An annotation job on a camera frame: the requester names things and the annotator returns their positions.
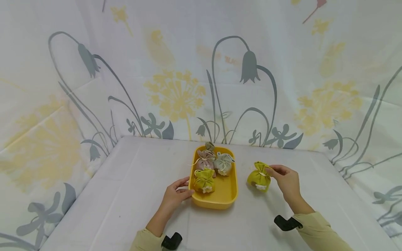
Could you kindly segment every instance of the yellow tray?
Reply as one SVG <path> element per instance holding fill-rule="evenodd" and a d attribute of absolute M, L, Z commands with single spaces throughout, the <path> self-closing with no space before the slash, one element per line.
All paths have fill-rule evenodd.
<path fill-rule="evenodd" d="M 205 150 L 205 146 L 198 147 L 194 152 L 194 160 L 193 163 L 199 158 L 197 151 Z M 234 158 L 234 154 L 227 148 L 224 147 L 215 147 L 215 154 L 217 152 L 228 153 Z M 195 165 L 191 168 L 190 174 L 190 184 L 189 189 L 193 189 L 195 183 Z M 211 209 L 227 209 L 229 208 L 233 202 L 237 199 L 238 188 L 237 188 L 237 175 L 236 175 L 236 163 L 232 163 L 232 170 L 230 171 L 229 176 L 222 176 L 220 174 L 216 174 L 215 180 L 215 191 L 212 193 L 200 193 L 195 192 L 192 196 L 192 200 L 194 204 L 199 207 L 211 208 Z"/>

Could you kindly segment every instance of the sleeve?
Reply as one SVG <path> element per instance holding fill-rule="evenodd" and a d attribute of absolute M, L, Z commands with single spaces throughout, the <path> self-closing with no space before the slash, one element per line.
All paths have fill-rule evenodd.
<path fill-rule="evenodd" d="M 162 241 L 165 235 L 156 237 L 147 229 L 137 232 L 130 251 L 159 251 L 162 250 Z"/>
<path fill-rule="evenodd" d="M 353 251 L 353 249 L 332 230 L 331 225 L 318 213 L 295 214 L 293 216 L 303 225 L 298 229 L 300 236 L 314 251 Z"/>

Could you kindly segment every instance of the fabric backdrop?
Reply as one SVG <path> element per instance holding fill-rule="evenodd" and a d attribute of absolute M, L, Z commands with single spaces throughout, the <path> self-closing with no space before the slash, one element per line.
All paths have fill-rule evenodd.
<path fill-rule="evenodd" d="M 134 135 L 323 152 L 402 250 L 402 2 L 0 7 L 4 249 L 37 249 Z"/>

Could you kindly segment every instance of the white table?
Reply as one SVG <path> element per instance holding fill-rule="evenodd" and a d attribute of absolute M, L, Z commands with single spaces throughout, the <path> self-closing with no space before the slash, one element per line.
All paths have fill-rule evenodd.
<path fill-rule="evenodd" d="M 41 251 L 128 251 L 157 210 L 166 186 L 188 176 L 199 142 L 124 137 L 91 179 Z M 321 153 L 229 145 L 236 157 L 238 198 L 224 211 L 183 204 L 166 234 L 178 250 L 310 250 L 296 230 L 273 222 L 292 212 L 276 181 L 267 194 L 246 185 L 255 161 L 283 164 L 300 176 L 301 193 L 355 251 L 398 251 L 369 209 Z"/>

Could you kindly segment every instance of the black bracket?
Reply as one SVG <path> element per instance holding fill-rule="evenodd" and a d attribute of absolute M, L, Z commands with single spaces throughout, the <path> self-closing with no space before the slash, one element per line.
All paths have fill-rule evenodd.
<path fill-rule="evenodd" d="M 167 250 L 176 250 L 182 240 L 183 238 L 181 235 L 176 232 L 171 238 L 165 236 L 162 242 L 162 247 L 166 248 Z"/>
<path fill-rule="evenodd" d="M 285 220 L 281 215 L 278 215 L 274 219 L 275 224 L 282 230 L 282 231 L 290 231 L 295 228 L 302 228 L 303 225 L 291 217 L 289 220 Z"/>

